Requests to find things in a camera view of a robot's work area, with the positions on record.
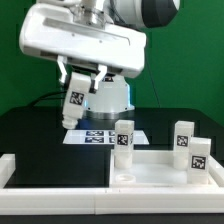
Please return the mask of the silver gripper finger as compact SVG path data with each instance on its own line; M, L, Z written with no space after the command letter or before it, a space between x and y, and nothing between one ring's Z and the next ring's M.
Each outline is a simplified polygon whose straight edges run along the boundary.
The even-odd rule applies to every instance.
M107 67L105 65L98 66L98 73L96 77L91 80L90 93L95 94L98 91L99 83L103 80L103 78L107 74Z
M70 74L66 70L67 66L67 58L65 56L59 55L57 57L57 64L61 73L61 76L59 78L59 82L61 85L66 86L69 83L70 80Z

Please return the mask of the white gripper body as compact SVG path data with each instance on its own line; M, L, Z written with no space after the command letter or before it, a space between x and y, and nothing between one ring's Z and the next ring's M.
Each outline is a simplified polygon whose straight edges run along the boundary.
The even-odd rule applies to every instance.
M23 22L19 46L23 53L109 74L137 77L144 68L146 35L112 23L95 28L74 21L70 9L36 3Z

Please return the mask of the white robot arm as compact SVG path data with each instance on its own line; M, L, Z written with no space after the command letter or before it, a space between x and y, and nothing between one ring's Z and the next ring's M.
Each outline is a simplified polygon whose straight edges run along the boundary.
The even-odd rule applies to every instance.
M36 0L20 32L23 53L55 61L68 88L63 126L132 110L126 78L145 65L142 28L168 25L180 0Z

